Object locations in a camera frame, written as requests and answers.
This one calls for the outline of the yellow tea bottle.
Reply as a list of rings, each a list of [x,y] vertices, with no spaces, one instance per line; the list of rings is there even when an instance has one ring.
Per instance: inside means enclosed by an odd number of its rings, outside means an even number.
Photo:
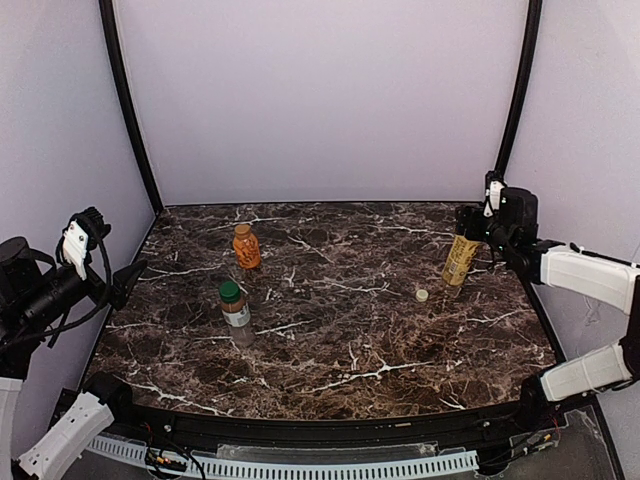
[[[455,234],[441,278],[447,287],[460,288],[470,270],[474,257],[481,246],[479,241],[469,240]]]

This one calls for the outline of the pale cream bottle cap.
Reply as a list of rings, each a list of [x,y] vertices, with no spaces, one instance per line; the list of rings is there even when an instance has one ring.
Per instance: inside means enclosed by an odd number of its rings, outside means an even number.
[[[427,290],[424,289],[419,289],[416,291],[416,300],[418,302],[426,302],[429,298],[429,292]]]

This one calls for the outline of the green cap brown bottle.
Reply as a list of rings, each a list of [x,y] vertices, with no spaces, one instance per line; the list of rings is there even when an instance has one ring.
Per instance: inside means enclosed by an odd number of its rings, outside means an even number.
[[[244,292],[233,281],[219,286],[220,307],[230,335],[237,346],[247,347],[255,340],[251,312]]]

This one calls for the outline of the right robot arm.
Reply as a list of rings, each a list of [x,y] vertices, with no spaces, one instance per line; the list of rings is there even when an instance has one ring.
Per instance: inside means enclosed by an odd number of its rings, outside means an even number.
[[[522,397],[542,405],[639,380],[639,265],[538,237],[538,198],[517,187],[490,192],[483,205],[456,209],[456,233],[487,244],[524,280],[604,302],[628,317],[618,341],[533,377]]]

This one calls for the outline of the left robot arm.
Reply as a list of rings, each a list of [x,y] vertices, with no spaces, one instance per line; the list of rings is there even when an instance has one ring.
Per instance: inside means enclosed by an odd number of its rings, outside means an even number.
[[[23,237],[1,245],[1,476],[60,479],[89,443],[132,409],[132,389],[114,375],[92,375],[72,406],[27,452],[11,453],[17,401],[31,356],[47,337],[71,329],[66,319],[85,298],[99,309],[122,309],[146,268],[144,260],[101,279],[90,267],[78,274],[30,248]]]

